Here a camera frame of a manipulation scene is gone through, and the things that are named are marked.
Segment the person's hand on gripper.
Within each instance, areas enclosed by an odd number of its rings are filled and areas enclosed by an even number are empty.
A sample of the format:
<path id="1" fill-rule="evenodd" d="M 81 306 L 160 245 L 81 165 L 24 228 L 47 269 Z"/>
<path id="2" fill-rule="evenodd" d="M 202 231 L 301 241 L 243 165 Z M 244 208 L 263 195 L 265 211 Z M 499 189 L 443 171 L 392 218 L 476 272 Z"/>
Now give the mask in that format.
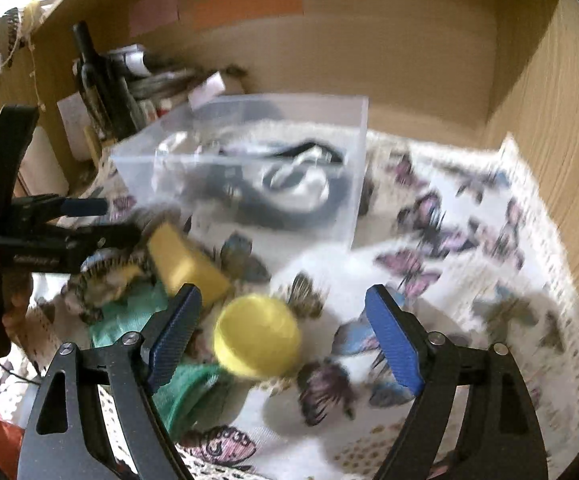
<path id="1" fill-rule="evenodd" d="M 0 358 L 6 356 L 25 324 L 34 283 L 25 272 L 5 273 L 1 279 Z"/>

